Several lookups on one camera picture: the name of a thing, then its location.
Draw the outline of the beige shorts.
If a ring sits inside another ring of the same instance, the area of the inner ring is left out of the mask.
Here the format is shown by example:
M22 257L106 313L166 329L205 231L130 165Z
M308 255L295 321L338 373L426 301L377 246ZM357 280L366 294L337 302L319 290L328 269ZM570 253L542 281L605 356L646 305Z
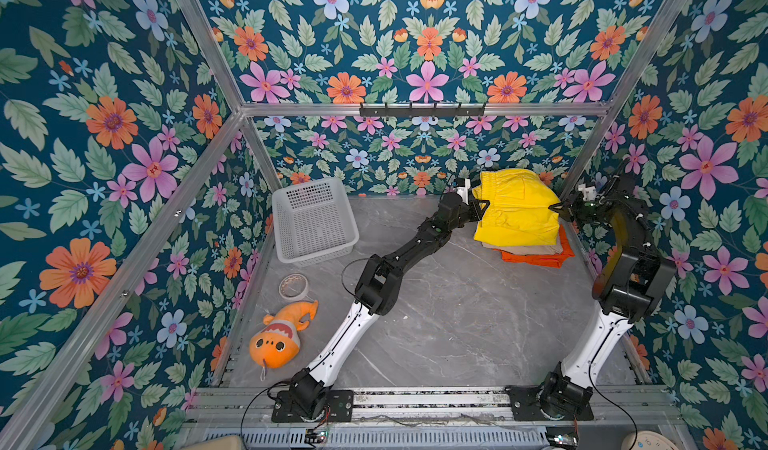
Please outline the beige shorts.
M489 243L482 243L484 248L504 251L513 255L555 255L563 252L563 246L559 236L556 237L552 245L530 245L530 246L498 246Z

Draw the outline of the yellow shorts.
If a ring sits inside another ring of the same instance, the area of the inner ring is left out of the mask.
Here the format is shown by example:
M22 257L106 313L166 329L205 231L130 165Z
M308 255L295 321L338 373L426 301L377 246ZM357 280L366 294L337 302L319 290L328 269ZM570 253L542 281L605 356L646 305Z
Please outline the yellow shorts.
M559 216L550 206L560 199L533 171L513 168L482 172L473 196L489 201L477 224L475 240L496 247L556 244Z

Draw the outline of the orange shorts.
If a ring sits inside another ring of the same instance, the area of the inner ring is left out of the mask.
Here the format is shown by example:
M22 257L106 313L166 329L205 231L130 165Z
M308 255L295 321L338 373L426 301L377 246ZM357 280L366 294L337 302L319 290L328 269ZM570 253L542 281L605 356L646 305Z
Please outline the orange shorts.
M563 225L560 226L558 238L562 247L562 252L560 253L520 255L501 250L501 258L504 262L508 263L526 263L540 267L561 268L568 259L575 256L575 253L571 248Z

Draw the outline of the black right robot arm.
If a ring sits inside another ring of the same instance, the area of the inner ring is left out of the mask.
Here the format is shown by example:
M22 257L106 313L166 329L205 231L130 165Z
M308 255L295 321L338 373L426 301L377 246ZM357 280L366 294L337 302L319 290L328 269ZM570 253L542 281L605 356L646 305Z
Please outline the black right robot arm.
M634 177L620 173L600 190L581 184L549 206L567 221L607 224L616 240L591 290L596 307L587 328L541 386L539 406L551 419L586 411L607 358L634 324L658 308L675 275L675 265L652 241L648 208L633 195L634 187Z

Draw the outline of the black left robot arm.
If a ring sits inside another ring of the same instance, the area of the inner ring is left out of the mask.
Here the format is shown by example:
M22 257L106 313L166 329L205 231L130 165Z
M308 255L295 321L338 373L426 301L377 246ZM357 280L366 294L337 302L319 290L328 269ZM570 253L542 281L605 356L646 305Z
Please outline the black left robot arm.
M480 222L489 206L489 200L474 197L464 187L446 193L440 197L436 212L422 221L406 244L386 255L366 258L343 323L318 356L290 379L282 393L282 406L305 419L320 416L349 354L371 325L397 302L405 274L446 246L454 230Z

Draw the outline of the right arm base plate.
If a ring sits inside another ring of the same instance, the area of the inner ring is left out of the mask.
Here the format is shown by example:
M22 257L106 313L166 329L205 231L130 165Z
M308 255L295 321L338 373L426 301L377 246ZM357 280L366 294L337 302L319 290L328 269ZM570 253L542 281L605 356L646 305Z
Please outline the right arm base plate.
M592 388L568 386L545 392L542 387L507 386L505 393L516 421L592 421Z

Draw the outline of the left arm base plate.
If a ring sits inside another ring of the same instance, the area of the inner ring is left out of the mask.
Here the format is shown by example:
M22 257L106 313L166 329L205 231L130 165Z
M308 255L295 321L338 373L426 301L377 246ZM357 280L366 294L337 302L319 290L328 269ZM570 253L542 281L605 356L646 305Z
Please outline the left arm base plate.
M320 423L352 420L355 393L323 389L315 398L304 398L291 390L280 391L272 410L273 423Z

